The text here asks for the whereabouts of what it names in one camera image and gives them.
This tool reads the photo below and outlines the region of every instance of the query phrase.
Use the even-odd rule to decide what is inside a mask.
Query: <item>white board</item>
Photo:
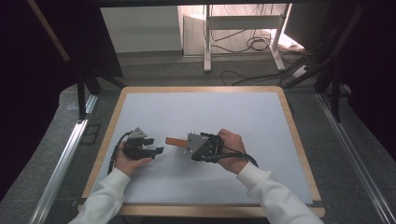
[[[125,190],[126,203],[253,204],[246,188],[220,165],[191,162],[190,152],[165,144],[166,137],[239,133],[247,153],[275,173],[304,203],[312,203],[288,123],[276,92],[128,93],[97,182],[107,175],[114,146],[124,133],[142,129],[163,154],[138,170]]]

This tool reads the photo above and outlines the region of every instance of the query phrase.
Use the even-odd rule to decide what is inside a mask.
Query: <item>cable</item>
[[[226,147],[226,146],[224,146],[224,147],[229,149],[229,150],[231,150],[231,151],[233,151],[233,152],[236,152],[236,153],[226,153],[225,155],[230,155],[231,154],[233,156],[230,156],[230,157],[239,157],[241,159],[244,159],[244,160],[247,160],[247,161],[251,161],[251,163],[253,163],[255,166],[259,167],[259,165],[257,164],[256,160],[254,160],[253,157],[251,157],[247,153],[244,153],[244,152],[241,152],[241,151],[237,151],[235,149],[232,149],[232,148],[229,148],[229,147]]]
[[[121,143],[122,139],[125,136],[128,136],[129,134],[131,134],[131,132],[123,134],[122,137],[120,138],[119,142],[114,147],[114,151],[113,151],[113,154],[111,155],[111,159],[110,159],[110,164],[108,165],[107,174],[110,174],[111,171],[113,170],[114,161],[116,160],[116,156],[117,156],[117,150],[119,149],[119,146],[120,146],[120,143]]]

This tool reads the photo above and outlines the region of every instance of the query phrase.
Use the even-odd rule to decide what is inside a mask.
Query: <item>finger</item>
[[[119,149],[123,149],[125,147],[125,141],[120,142]]]
[[[140,159],[138,161],[132,162],[131,163],[131,167],[137,168],[137,167],[139,167],[139,166],[141,166],[143,164],[149,163],[151,161],[152,161],[152,158],[143,158],[143,159]]]
[[[232,132],[228,131],[227,129],[220,129],[218,135],[230,135],[233,134]]]

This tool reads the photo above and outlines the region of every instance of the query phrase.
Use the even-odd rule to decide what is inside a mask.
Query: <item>white long-sleeve shirt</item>
[[[323,223],[296,194],[277,182],[271,171],[248,162],[236,178],[247,187],[247,196],[262,205],[272,224]]]
[[[262,205],[272,224],[323,223],[291,190],[276,182],[271,172],[249,162],[236,178],[247,187],[247,196]],[[70,223],[107,223],[120,211],[129,181],[128,175],[114,168]]]

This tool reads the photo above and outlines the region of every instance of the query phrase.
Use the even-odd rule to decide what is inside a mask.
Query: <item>black pole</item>
[[[78,92],[78,123],[81,123],[87,116],[85,107],[85,85],[84,77],[79,66],[76,66],[78,73],[77,92]]]
[[[336,68],[334,68],[332,72],[332,115],[338,122],[341,122],[340,115],[338,113],[340,101],[340,78]]]

